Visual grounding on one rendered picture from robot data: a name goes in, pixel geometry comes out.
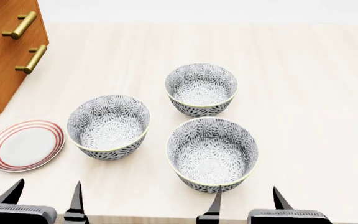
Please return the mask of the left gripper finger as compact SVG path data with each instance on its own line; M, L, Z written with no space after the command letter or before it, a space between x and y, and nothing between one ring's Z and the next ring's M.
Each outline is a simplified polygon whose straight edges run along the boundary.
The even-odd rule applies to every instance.
M75 187L70 208L64 213L63 219L63 224L90 224L84 212L80 182L78 182Z
M0 203L16 205L24 188L24 179L18 180L11 188L0 195Z

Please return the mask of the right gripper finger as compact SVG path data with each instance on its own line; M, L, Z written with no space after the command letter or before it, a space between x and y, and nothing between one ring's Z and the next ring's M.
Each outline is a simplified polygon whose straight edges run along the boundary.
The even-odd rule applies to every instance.
M219 186L216 196L209 210L196 218L196 224L219 224L221 208L222 186Z
M273 187L273 201L277 210L293 210L293 207L284 199L276 186Z

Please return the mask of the black floral patterned bowl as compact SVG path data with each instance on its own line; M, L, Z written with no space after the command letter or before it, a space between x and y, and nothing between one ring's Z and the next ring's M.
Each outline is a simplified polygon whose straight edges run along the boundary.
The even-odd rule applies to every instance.
M210 63L182 65L165 79L173 106L190 117L222 113L238 91L236 77L226 68Z
M83 102L67 121L67 135L87 156L118 160L132 154L144 141L151 113L129 95L104 95Z
M259 160L251 133L220 117L199 117L180 124L169 136L165 153L184 184L208 194L236 188L253 173Z

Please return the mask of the white plate with red rings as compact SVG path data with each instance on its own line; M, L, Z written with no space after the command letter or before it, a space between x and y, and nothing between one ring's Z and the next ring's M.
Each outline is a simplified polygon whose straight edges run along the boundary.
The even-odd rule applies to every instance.
M0 170L10 173L36 169L62 150L62 128L41 119L22 121L0 132Z

